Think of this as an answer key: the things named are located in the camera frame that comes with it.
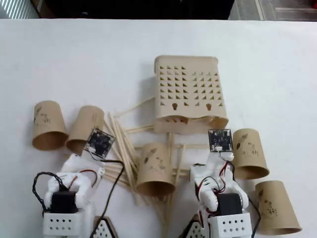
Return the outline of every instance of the paper cup drawing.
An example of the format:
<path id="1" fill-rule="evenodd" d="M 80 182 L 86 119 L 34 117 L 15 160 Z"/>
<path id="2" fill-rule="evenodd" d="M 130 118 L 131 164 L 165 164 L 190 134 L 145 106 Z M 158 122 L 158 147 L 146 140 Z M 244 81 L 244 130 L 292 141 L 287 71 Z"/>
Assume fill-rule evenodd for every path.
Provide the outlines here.
<path id="1" fill-rule="evenodd" d="M 65 144 L 68 135 L 60 106 L 42 101 L 34 108 L 32 145 L 39 150 L 55 150 Z"/>
<path id="2" fill-rule="evenodd" d="M 165 196 L 174 190 L 167 146 L 162 143 L 144 145 L 136 185 L 137 193 L 145 196 Z"/>
<path id="3" fill-rule="evenodd" d="M 77 155 L 81 155 L 85 144 L 96 127 L 103 129 L 105 114 L 102 109 L 95 106 L 83 106 L 71 129 L 66 147 Z"/>
<path id="4" fill-rule="evenodd" d="M 261 221 L 258 231 L 264 235 L 286 235 L 300 232 L 292 204 L 281 181 L 265 181 L 256 185 Z"/>
<path id="5" fill-rule="evenodd" d="M 258 179 L 269 174 L 256 130 L 240 129 L 233 133 L 233 153 L 236 178 Z"/>

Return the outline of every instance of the upside-down paper cup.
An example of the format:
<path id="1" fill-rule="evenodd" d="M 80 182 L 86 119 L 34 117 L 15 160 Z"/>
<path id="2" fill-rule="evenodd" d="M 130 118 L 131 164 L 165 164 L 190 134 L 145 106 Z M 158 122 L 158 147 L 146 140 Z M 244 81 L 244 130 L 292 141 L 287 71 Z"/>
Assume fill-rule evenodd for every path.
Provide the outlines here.
<path id="1" fill-rule="evenodd" d="M 162 143 L 144 145 L 136 184 L 137 193 L 145 196 L 165 196 L 174 190 L 167 146 Z"/>
<path id="2" fill-rule="evenodd" d="M 39 150 L 54 150 L 62 147 L 67 137 L 59 104 L 39 102 L 34 108 L 32 145 Z"/>
<path id="3" fill-rule="evenodd" d="M 265 181 L 256 185 L 261 221 L 258 231 L 264 235 L 286 235 L 300 232 L 291 201 L 281 181 Z"/>
<path id="4" fill-rule="evenodd" d="M 81 155 L 93 129 L 95 127 L 103 129 L 104 117 L 102 109 L 95 106 L 83 106 L 66 141 L 66 147 L 75 154 Z"/>
<path id="5" fill-rule="evenodd" d="M 238 179 L 258 179 L 269 174 L 259 133 L 254 129 L 240 129 L 233 133 L 232 161 Z"/>

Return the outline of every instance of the white 3d-printed part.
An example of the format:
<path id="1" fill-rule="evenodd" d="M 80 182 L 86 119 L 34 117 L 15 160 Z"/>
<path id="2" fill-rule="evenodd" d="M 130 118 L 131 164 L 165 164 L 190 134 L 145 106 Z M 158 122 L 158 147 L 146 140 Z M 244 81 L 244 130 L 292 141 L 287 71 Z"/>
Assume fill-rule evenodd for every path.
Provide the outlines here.
<path id="1" fill-rule="evenodd" d="M 74 214 L 44 213 L 43 234 L 46 236 L 80 237 L 83 212 Z"/>
<path id="2" fill-rule="evenodd" d="M 205 236 L 201 233 L 202 226 L 199 222 L 193 222 L 186 238 L 205 238 Z"/>
<path id="3" fill-rule="evenodd" d="M 99 226 L 97 227 L 96 233 L 94 234 L 94 238 L 115 238 L 115 237 L 111 234 L 106 222 L 104 220 L 101 220 L 99 223 Z"/>
<path id="4" fill-rule="evenodd" d="M 252 234 L 250 213 L 211 217 L 208 221 L 212 238 L 250 237 Z"/>
<path id="5" fill-rule="evenodd" d="M 155 132 L 205 133 L 228 123 L 215 57 L 155 59 Z"/>

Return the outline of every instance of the electronic component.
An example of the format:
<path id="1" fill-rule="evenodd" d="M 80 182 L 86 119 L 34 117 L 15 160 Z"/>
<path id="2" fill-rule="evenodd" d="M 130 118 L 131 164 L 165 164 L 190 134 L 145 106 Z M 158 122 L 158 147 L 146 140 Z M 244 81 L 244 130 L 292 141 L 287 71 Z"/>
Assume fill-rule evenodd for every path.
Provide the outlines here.
<path id="1" fill-rule="evenodd" d="M 85 150 L 105 159 L 115 138 L 98 128 L 94 128 L 85 145 Z"/>
<path id="2" fill-rule="evenodd" d="M 218 209 L 217 213 L 220 216 L 241 214 L 242 205 L 238 193 L 220 193 L 217 194 Z"/>
<path id="3" fill-rule="evenodd" d="M 230 129 L 210 129 L 208 130 L 208 137 L 211 152 L 232 152 Z"/>
<path id="4" fill-rule="evenodd" d="M 75 213 L 75 191 L 57 191 L 52 194 L 51 213 Z"/>

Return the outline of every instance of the white surface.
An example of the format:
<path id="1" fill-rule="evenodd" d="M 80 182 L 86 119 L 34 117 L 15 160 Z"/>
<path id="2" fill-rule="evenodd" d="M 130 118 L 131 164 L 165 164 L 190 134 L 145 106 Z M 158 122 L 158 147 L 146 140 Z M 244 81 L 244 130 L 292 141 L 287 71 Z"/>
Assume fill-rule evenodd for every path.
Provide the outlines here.
<path id="1" fill-rule="evenodd" d="M 34 105 L 59 102 L 68 130 L 82 105 L 122 111 L 154 94 L 153 63 L 162 54 L 218 57 L 228 128 L 260 132 L 271 172 L 265 179 L 284 181 L 303 227 L 289 237 L 314 237 L 316 29 L 316 23 L 304 22 L 1 20 L 0 237 L 41 237 L 42 210 L 32 193 L 33 178 L 39 171 L 59 171 L 65 160 L 66 150 L 41 152 L 31 146 Z M 123 117 L 122 124 L 150 123 L 153 105 Z M 165 136 L 133 137 L 138 144 L 154 140 L 165 141 Z M 175 141 L 208 139 L 176 136 Z M 187 152 L 183 166 L 205 162 L 207 154 Z M 41 195 L 47 179 L 39 179 Z M 258 181 L 245 183 L 247 191 Z M 99 214 L 110 186 L 103 181 L 97 191 Z M 197 208 L 187 182 L 180 183 L 176 195 L 169 238 L 182 233 Z M 121 187 L 107 215 L 120 238 L 160 237 L 154 211 L 136 207 Z"/>

